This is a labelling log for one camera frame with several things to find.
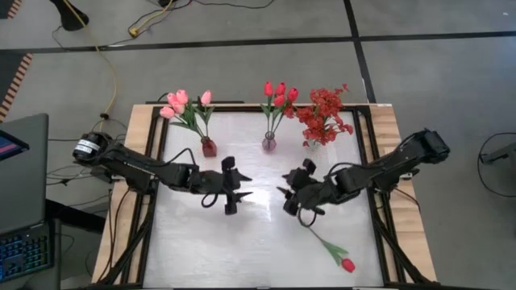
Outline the red glass vase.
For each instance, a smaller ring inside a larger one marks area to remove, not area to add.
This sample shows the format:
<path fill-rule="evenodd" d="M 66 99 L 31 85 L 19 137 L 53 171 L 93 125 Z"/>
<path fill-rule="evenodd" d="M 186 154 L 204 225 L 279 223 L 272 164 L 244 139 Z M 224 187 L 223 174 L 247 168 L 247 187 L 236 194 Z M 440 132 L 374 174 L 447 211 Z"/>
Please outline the red glass vase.
<path fill-rule="evenodd" d="M 201 138 L 202 153 L 206 158 L 212 158 L 217 156 L 218 148 L 214 141 L 209 137 Z"/>

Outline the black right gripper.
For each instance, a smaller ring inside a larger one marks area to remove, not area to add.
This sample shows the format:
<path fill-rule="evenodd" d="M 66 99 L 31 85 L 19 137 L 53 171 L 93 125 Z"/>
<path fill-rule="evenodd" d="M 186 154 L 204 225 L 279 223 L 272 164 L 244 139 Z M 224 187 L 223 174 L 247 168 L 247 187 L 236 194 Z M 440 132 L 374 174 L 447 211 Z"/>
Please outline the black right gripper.
<path fill-rule="evenodd" d="M 289 187 L 277 187 L 277 189 L 285 196 L 283 210 L 289 215 L 297 215 L 300 209 L 324 215 L 324 211 L 321 209 L 322 205 L 339 204 L 336 183 L 331 177 L 335 165 L 323 177 L 323 180 L 316 180 L 312 177 L 315 169 L 316 165 L 311 159 L 304 159 L 300 168 L 292 169 L 288 174 L 282 175 Z"/>

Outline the grey stand foot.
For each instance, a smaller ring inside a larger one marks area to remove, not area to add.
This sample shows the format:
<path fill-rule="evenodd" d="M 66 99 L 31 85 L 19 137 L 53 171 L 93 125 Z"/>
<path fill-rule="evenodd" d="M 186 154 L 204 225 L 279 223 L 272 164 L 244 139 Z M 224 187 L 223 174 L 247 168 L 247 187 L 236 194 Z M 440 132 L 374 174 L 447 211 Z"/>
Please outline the grey stand foot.
<path fill-rule="evenodd" d="M 480 160 L 483 164 L 492 164 L 498 160 L 508 158 L 516 159 L 516 142 L 510 143 L 491 153 L 480 154 Z"/>

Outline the black stand foot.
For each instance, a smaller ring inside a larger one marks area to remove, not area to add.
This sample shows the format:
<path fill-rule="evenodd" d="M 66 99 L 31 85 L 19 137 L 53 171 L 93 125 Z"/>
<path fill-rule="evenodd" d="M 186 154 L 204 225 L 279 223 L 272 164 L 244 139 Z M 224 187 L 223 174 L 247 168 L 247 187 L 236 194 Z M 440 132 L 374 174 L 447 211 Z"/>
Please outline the black stand foot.
<path fill-rule="evenodd" d="M 61 26 L 66 31 L 78 31 L 89 23 L 89 17 L 69 0 L 49 0 L 60 14 Z"/>

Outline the grey laptop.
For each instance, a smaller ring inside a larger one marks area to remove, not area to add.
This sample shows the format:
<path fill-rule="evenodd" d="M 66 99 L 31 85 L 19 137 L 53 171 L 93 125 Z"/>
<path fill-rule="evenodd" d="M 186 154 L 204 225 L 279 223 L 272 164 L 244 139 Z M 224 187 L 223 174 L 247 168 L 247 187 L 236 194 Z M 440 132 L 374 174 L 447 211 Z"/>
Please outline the grey laptop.
<path fill-rule="evenodd" d="M 30 147 L 0 161 L 0 234 L 44 220 L 48 163 L 48 115 L 36 114 L 0 123 L 0 130 Z"/>

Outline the screen with pink picture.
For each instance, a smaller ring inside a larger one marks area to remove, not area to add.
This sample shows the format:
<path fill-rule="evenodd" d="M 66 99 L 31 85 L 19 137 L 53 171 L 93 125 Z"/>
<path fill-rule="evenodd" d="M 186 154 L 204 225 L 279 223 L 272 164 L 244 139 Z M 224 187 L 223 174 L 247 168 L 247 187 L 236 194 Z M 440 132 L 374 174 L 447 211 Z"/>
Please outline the screen with pink picture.
<path fill-rule="evenodd" d="M 0 161 L 19 155 L 30 149 L 24 141 L 0 130 Z"/>

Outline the black mat with striped edge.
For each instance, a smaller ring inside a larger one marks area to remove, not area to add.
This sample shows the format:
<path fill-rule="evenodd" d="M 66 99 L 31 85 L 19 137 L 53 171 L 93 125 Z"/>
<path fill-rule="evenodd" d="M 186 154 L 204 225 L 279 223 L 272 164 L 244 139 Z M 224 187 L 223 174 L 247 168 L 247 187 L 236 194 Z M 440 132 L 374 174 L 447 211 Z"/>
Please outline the black mat with striped edge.
<path fill-rule="evenodd" d="M 0 123 L 5 121 L 32 60 L 31 53 L 0 52 Z"/>
<path fill-rule="evenodd" d="M 0 19 L 12 19 L 19 12 L 23 0 L 0 0 Z"/>

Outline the keyboard with coloured backlight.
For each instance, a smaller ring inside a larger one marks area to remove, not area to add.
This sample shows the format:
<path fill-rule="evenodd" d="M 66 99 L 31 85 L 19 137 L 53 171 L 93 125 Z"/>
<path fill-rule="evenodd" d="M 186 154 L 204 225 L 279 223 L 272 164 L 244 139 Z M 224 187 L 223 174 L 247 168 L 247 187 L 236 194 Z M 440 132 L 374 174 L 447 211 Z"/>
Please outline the keyboard with coloured backlight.
<path fill-rule="evenodd" d="M 52 234 L 44 223 L 0 235 L 0 284 L 53 267 Z"/>

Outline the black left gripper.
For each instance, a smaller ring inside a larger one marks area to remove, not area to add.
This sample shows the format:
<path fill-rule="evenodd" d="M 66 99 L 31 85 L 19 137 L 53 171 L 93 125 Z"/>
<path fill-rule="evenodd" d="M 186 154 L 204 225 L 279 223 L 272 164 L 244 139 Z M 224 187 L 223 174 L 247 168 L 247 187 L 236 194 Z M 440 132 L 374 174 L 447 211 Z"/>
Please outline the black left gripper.
<path fill-rule="evenodd" d="M 237 213 L 237 203 L 252 192 L 236 193 L 241 186 L 240 181 L 252 181 L 235 167 L 235 157 L 228 156 L 221 162 L 221 172 L 213 170 L 200 171 L 197 165 L 189 165 L 189 191 L 192 194 L 203 195 L 201 207 L 208 209 L 213 206 L 220 195 L 227 198 L 224 205 L 224 213 L 233 215 Z"/>

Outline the purple glass vase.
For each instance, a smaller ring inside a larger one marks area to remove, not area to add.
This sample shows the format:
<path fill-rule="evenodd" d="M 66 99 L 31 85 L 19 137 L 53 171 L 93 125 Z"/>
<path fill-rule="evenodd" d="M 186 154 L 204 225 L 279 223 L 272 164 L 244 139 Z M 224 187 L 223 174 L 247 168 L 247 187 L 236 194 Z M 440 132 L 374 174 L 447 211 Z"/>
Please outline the purple glass vase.
<path fill-rule="evenodd" d="M 268 131 L 262 141 L 262 148 L 266 152 L 272 152 L 275 150 L 277 142 L 275 140 L 275 134 L 272 131 Z"/>

